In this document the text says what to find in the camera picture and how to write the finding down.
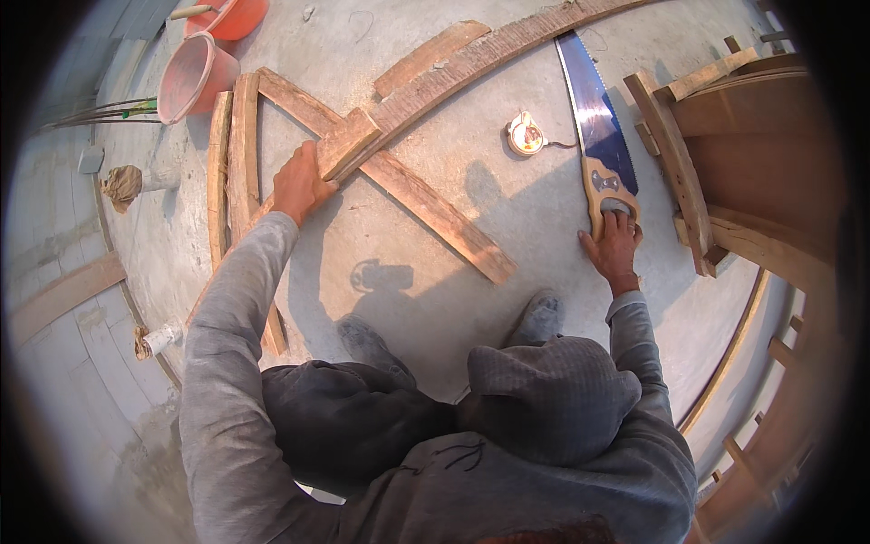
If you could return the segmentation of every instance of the concrete floor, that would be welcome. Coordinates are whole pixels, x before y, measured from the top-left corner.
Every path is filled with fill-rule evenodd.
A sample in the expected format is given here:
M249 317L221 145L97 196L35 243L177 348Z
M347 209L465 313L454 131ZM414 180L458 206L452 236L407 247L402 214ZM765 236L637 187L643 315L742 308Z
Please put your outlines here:
M315 10L307 23L304 3L273 2L260 27L225 46L243 71L268 66L344 115L356 106L370 110L377 103L374 79L449 24L477 19L497 28L555 1L339 0L311 3ZM656 325L676 420L725 351L757 267L738 260L719 279L695 274L689 250L677 242L673 198L632 128L639 113L622 78L647 68L666 82L671 74L725 56L722 38L735 35L744 47L760 48L758 36L769 30L748 0L656 3L579 30L599 60L637 173L645 239L635 267ZM119 56L100 102L155 95L180 41L181 23L168 22L138 65L136 55ZM769 55L770 45L764 47L760 52ZM454 400L467 383L469 348L499 345L526 301L546 286L565 297L566 334L607 345L604 316L611 295L575 234L590 226L578 154L547 149L527 160L512 155L501 131L523 109L550 139L576 138L552 42L469 85L389 146L518 263L504 285L484 278L358 172L302 229L276 297L290 350L278 359L265 356L261 366L348 359L333 322L356 312L384 336L423 391ZM280 166L312 135L268 100L261 99L260 111L260 181L268 194ZM97 128L97 142L106 150L103 176L111 167L133 164L175 172L182 180L177 191L140 195L125 215L104 202L130 290L151 327L186 319L211 275L204 188L210 122L204 114L170 127ZM777 315L784 297L768 297ZM182 350L173 347L166 355L183 374ZM743 387L754 391L756 385Z

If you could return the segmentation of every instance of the hand saw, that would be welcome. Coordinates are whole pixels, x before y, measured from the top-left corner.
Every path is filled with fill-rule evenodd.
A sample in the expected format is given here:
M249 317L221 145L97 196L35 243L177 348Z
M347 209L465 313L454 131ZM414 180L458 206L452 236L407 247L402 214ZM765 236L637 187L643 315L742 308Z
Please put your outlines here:
M638 182L616 112L580 36L575 30L566 32L556 38L556 49L577 124L592 239L599 242L604 237L601 201L605 198L616 198L628 206L635 221L640 220L640 206L634 197L638 194Z

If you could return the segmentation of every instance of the trowel handle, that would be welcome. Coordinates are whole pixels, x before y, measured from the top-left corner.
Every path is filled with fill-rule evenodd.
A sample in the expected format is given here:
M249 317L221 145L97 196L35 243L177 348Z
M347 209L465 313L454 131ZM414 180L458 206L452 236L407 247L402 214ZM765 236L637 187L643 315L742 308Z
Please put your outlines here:
M197 15L202 15L206 11L215 10L212 6L207 3L201 3L200 5L191 6L190 8L182 8L181 10L175 10L169 14L169 20L175 21L176 19L186 19L187 17L196 17Z
M582 157L583 187L589 200L589 219L592 221L592 239L600 242L604 237L604 217L601 215L601 202L605 198L616 198L628 206L634 222L640 221L638 200L622 184L619 174L607 170L595 157Z

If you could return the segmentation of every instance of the person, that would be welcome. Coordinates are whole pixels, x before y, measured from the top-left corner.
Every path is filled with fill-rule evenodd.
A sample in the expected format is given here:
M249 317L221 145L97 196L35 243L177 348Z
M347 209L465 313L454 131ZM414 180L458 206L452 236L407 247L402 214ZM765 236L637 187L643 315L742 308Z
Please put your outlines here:
M354 362L258 369L260 336L305 219L337 190L305 142L275 204L228 253L185 347L179 430L203 543L682 542L697 479L673 425L622 213L580 243L610 284L610 354L562 336L536 294L505 349L468 355L456 406L421 393L361 318L338 322ZM294 480L346 497L318 502Z

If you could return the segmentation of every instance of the saw blade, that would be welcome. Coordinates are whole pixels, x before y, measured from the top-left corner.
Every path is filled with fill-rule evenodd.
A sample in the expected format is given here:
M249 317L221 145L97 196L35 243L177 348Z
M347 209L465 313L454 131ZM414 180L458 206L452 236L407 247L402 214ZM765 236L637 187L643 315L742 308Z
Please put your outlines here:
M598 68L575 30L557 37L556 49L568 83L580 153L597 158L606 168L617 172L625 188L637 195L632 157Z

